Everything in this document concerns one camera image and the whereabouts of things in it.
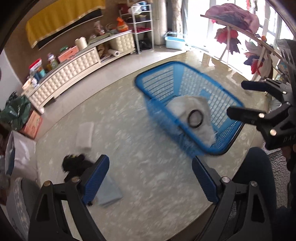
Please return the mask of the light blue cloth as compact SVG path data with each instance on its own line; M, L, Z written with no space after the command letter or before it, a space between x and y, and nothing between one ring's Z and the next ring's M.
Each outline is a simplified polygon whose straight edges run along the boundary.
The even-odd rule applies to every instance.
M109 175L106 175L95 196L95 201L100 206L107 207L122 198L123 194L116 182Z

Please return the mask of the white quilted cloth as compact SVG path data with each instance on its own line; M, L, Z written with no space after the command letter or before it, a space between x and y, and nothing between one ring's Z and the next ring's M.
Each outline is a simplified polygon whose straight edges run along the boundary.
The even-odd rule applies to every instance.
M216 141L216 134L211 123L211 111L206 98L202 96L177 96L166 105L167 109L177 117L207 147Z

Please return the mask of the blue plastic laundry basket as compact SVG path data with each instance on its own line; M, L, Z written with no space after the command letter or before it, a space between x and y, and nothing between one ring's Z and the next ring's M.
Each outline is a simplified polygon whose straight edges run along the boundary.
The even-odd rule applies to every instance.
M143 73L134 80L143 93L147 112L188 156L225 154L243 128L240 121L227 114L230 106L244 104L217 81L199 70L179 61L170 61ZM173 115L167 104L176 97L203 97L210 110L210 126L215 133L214 143L206 145L185 121Z

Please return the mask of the wooden clothes drying rack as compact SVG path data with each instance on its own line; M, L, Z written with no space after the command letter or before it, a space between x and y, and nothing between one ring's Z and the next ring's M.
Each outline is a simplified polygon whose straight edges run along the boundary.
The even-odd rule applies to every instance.
M208 35L204 46L205 50L208 51L208 55L219 60L223 64L227 65L231 69L235 70L243 77L248 80L259 80L259 74L251 73L251 66L245 65L244 62L251 56L252 52L248 50L248 46L256 46L259 51L256 55L259 56L258 63L261 63L262 59L265 58L266 54L271 57L271 69L272 78L278 79L281 74L280 69L278 69L278 64L281 61L280 51L277 49L276 45L268 45L261 38L256 37L250 32L243 30L229 22L217 19L214 16L201 15L201 17L208 20ZM216 38L216 32L219 29L226 28L227 30L235 30L238 32L238 44L239 52L230 53L230 41L227 40L226 43L219 43Z

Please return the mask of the white paper bag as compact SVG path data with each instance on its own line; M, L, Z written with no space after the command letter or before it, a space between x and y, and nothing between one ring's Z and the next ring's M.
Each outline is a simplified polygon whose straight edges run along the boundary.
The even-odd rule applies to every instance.
M5 152L5 173L12 180L18 177L36 181L38 168L36 142L19 132L10 133Z

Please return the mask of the pink clothes pile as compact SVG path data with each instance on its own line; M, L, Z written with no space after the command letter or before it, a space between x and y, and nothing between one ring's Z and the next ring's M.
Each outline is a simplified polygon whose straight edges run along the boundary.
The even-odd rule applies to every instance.
M257 15L232 3L212 6L206 11L205 16L225 21L252 34L256 34L259 29Z

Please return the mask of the grey upholstered chair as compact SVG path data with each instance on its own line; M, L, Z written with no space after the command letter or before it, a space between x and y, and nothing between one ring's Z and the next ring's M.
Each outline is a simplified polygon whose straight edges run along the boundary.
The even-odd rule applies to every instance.
M28 240L31 216L37 197L39 185L27 178L16 178L6 201L10 223L22 240Z

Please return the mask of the light blue storage box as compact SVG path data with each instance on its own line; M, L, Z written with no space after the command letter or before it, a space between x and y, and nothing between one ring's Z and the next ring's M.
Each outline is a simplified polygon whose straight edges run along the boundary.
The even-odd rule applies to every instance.
M174 50L185 50L186 40L185 35L176 32L167 32L165 34L166 48Z

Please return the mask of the green plastic bag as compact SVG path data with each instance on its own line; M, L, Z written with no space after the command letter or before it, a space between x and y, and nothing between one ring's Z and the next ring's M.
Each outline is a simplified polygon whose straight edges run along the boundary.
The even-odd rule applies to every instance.
M31 113L31 102L25 95L13 92L3 110L1 124L8 130L20 131L27 123Z

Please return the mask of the patterned curtain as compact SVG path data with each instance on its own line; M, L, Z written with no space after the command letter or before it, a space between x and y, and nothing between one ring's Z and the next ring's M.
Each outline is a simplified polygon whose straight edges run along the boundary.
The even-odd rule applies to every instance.
M172 24L171 29L177 34L184 33L183 27L183 18L182 18L182 0L171 0L171 9L172 9Z

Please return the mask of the white paper towel roll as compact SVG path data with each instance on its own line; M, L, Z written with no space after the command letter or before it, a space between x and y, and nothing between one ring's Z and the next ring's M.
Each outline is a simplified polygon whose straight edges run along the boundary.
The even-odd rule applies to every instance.
M108 50L108 53L111 54L111 55L114 56L114 57L117 57L117 56L120 55L120 52L117 51L117 50L114 50L114 49L109 49L109 50Z

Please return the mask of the red white box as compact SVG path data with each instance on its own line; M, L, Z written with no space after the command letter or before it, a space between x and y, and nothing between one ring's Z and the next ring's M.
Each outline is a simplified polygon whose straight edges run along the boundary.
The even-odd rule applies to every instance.
M35 73L42 66L42 59L39 58L29 66L29 73Z

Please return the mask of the white plastic jug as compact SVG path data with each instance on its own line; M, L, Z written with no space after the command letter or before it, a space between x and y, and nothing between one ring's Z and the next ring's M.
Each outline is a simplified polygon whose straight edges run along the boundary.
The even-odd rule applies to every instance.
M75 45L78 47L78 49L81 51L81 50L84 50L85 48L88 47L88 43L86 41L86 38L85 37L80 37L78 39L75 40Z

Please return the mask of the white standing air conditioner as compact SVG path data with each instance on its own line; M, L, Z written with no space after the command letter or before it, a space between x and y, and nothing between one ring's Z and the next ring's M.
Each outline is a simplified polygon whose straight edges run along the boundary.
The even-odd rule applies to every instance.
M152 19L154 44L156 46L164 45L167 32L167 6L165 0L152 1Z

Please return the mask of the yellow cloth covered television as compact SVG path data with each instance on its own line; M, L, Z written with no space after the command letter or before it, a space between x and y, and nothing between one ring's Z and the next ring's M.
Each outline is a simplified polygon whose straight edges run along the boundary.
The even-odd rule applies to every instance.
M98 9L105 9L105 1L68 0L55 1L48 5L26 23L27 39L31 48Z

